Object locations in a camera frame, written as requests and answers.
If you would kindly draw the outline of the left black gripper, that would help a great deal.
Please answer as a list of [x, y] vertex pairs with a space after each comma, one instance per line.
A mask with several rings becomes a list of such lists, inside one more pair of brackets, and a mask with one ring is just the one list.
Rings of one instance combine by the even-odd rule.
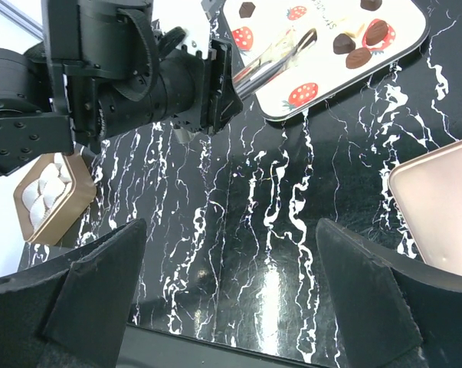
[[153, 120], [191, 133], [216, 134], [243, 110], [232, 80], [233, 44], [212, 39], [208, 59], [175, 49], [153, 88]]

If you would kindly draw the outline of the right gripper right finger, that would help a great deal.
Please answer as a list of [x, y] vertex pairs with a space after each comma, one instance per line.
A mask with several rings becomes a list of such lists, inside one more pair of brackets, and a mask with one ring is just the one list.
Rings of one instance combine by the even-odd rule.
[[352, 367], [462, 367], [462, 276], [327, 218], [316, 243]]

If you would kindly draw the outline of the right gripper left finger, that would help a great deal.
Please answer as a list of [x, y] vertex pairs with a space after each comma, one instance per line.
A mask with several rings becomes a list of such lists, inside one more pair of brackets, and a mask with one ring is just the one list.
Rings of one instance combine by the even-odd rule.
[[146, 248], [132, 220], [0, 278], [0, 367], [114, 367]]

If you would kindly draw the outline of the metal tongs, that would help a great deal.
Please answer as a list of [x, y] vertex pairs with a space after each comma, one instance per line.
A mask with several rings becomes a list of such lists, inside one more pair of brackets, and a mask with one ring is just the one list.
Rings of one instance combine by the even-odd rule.
[[241, 100], [255, 94], [275, 77], [297, 65], [304, 51], [317, 42], [317, 30], [300, 32], [294, 28], [273, 41], [249, 65], [233, 76], [234, 91]]

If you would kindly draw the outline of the dark hexagon chocolate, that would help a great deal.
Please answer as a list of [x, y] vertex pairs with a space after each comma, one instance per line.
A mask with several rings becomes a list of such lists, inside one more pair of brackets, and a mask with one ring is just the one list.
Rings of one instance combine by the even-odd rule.
[[240, 18], [250, 18], [254, 13], [255, 8], [256, 5], [253, 2], [242, 2], [238, 10], [238, 14]]

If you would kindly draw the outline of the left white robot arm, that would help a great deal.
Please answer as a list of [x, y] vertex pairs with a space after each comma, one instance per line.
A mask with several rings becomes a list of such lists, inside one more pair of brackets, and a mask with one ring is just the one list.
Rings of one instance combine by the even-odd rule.
[[168, 120], [180, 140], [215, 135], [243, 108], [232, 44], [202, 1], [44, 1], [42, 41], [0, 48], [0, 176], [45, 153], [94, 153]]

